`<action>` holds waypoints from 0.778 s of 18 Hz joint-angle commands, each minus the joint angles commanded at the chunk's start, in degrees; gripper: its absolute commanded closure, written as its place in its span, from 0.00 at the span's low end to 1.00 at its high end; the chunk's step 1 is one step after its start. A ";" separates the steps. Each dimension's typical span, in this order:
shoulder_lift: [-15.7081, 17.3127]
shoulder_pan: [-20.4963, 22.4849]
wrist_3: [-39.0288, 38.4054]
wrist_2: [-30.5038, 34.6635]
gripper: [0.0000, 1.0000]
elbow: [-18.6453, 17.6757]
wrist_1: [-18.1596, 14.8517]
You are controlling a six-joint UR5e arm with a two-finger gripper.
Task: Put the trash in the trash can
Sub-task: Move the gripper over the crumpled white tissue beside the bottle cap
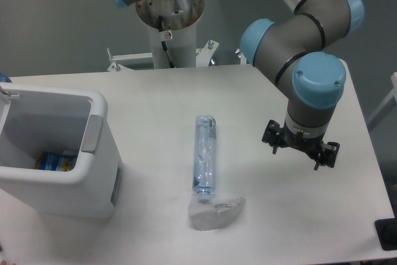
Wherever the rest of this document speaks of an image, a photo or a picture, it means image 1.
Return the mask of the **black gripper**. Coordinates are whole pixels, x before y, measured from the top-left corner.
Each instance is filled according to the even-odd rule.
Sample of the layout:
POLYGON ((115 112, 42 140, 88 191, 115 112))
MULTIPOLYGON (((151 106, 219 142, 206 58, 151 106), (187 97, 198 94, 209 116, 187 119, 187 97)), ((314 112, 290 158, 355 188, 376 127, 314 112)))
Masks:
POLYGON ((281 127, 278 122, 269 120, 262 142, 272 147, 273 154, 276 154, 279 148, 289 147, 314 157, 314 170, 317 171, 320 166, 333 168, 340 148, 337 142, 324 143, 324 135, 325 133, 315 138, 306 138, 303 132, 293 133, 287 125, 281 127))

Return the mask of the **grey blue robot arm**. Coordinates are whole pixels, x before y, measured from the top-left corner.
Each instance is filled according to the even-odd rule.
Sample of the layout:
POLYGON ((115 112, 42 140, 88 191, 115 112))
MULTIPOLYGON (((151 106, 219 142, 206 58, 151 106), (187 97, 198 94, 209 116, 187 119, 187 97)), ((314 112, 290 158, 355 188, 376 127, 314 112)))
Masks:
MULTIPOLYGON (((134 5, 151 33, 155 68, 195 67, 194 29, 204 0, 113 0, 134 5)), ((239 48, 288 99, 283 124, 271 120, 262 140, 274 150, 290 147, 306 153, 317 166, 333 167, 336 142, 324 142, 329 121, 344 91, 346 68, 324 48, 356 30, 363 22, 362 0, 284 0, 293 17, 280 25, 253 22, 239 48)))

